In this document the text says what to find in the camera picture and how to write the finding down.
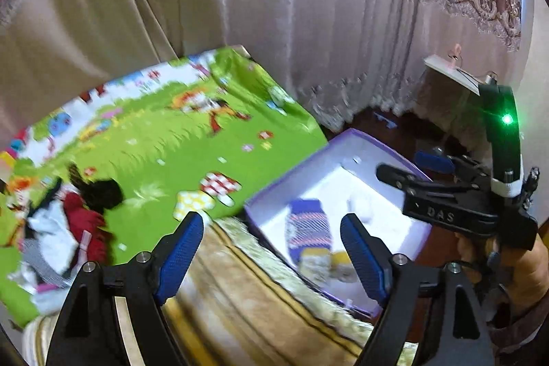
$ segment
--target dark brown floor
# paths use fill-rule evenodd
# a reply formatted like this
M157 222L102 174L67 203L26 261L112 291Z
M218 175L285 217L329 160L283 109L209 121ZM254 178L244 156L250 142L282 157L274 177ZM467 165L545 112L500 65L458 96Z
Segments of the dark brown floor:
M416 152L416 142L418 139L440 141L443 137L443 132L432 123L421 120L413 114L405 114L402 117L395 117L389 113L376 111L378 114L389 118L397 124L397 128L389 129L386 123L378 121L373 115L372 109L366 109L361 112L351 123L351 128L359 129L387 146L393 148L408 160L413 160L413 155ZM327 139L334 137L334 134L328 130L324 130ZM465 153L466 149L462 147L454 138L449 138L446 144L446 150L452 155L460 155ZM425 172L429 177L443 180L447 176L443 176L434 172ZM453 233L433 227L425 247L419 254L416 262L422 265L438 267L448 261L458 259L457 239ZM411 342L419 342L423 332L423 321L427 311L429 301L427 299L419 299L416 306L416 313L410 331L408 340Z

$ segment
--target sleeve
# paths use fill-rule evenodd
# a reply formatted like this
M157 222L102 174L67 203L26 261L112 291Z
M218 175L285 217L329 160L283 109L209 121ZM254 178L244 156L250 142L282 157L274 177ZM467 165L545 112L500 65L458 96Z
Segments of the sleeve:
M549 292L525 315L504 328L490 327L501 366L549 364Z

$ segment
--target green led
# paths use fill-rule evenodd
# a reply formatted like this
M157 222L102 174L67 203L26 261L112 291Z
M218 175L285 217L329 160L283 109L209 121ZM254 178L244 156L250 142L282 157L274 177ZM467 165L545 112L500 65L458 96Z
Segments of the green led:
M501 117L501 121L506 125L512 125L514 122L514 119L511 116L511 114L505 114L503 117Z

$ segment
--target curtain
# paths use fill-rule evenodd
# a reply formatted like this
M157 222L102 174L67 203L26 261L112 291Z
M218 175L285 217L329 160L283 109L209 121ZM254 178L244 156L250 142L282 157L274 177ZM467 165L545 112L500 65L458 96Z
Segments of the curtain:
M458 89L423 59L460 43L465 70L520 80L521 1L0 0L0 143L83 90L224 44L333 130L369 105L447 127Z

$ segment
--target wall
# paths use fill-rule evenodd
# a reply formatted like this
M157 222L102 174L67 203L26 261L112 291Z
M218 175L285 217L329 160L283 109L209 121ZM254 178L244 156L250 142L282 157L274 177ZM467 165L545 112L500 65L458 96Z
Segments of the wall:
M524 134L522 152L525 174L532 166L541 170L534 195L533 215L539 222L549 216L549 6L534 0L530 52L515 101Z

